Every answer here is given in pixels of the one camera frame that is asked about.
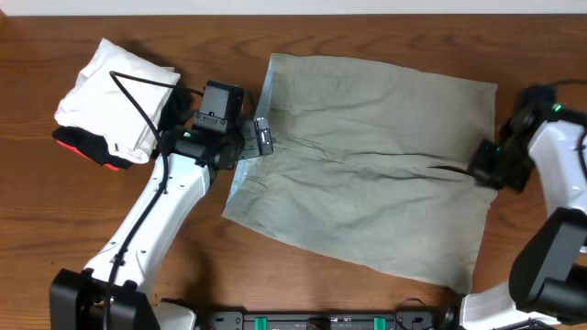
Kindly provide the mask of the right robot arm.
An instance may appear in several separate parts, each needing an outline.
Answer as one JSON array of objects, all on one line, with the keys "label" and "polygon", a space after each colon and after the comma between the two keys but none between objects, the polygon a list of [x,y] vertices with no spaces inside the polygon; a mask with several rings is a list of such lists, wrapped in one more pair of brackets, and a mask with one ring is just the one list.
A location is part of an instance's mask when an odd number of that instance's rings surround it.
[{"label": "right robot arm", "polygon": [[466,295],[456,329],[551,329],[586,321],[586,115],[561,104],[562,81],[524,89],[496,141],[483,140],[468,173],[522,192],[533,171],[547,220],[516,257],[508,281]]}]

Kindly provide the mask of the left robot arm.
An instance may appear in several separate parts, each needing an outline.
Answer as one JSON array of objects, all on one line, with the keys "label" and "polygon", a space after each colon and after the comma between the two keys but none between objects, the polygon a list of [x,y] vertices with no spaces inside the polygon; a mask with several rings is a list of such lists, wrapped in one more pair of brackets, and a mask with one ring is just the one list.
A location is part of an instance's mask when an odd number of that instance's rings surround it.
[{"label": "left robot arm", "polygon": [[190,128],[162,136],[150,180],[123,223],[80,272],[61,269],[50,286],[53,329],[194,329],[196,310],[176,301],[151,304],[155,280],[184,220],[219,171],[268,156],[268,108],[250,117],[198,112]]}]

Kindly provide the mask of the khaki grey shorts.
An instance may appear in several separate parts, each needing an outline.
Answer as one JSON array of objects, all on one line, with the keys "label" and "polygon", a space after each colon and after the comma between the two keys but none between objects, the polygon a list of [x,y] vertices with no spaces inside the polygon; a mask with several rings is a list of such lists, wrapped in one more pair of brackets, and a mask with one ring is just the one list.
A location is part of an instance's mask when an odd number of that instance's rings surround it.
[{"label": "khaki grey shorts", "polygon": [[468,293],[494,190],[467,166],[497,87],[384,62],[271,56],[273,152],[242,160],[223,215],[267,237]]}]

